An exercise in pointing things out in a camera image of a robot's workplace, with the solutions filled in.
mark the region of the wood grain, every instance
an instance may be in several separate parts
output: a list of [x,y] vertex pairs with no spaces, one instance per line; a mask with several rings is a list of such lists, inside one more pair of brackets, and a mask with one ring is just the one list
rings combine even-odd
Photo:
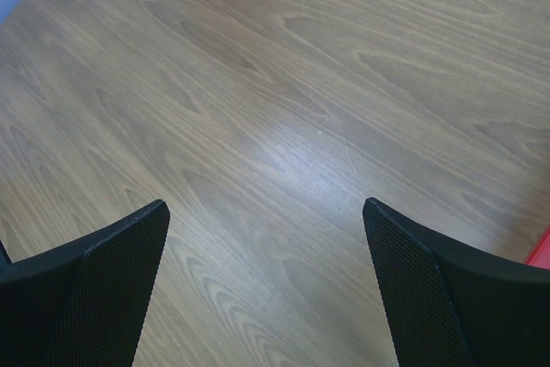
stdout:
[[15,260],[156,198],[136,366],[397,365],[376,196],[522,260],[550,221],[550,0],[23,0],[0,28]]

